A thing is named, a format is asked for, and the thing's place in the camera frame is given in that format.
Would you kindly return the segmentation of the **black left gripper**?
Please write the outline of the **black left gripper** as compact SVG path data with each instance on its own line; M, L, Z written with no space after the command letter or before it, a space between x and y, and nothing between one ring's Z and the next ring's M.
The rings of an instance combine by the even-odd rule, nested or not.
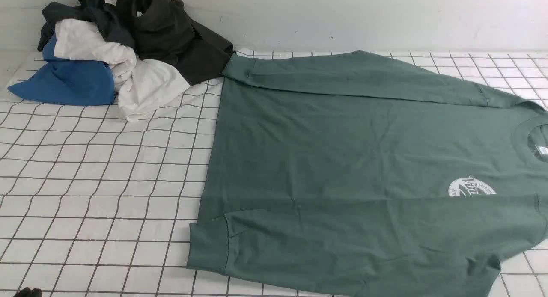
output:
M13 297L42 297L42 291L39 288L24 288L18 291Z

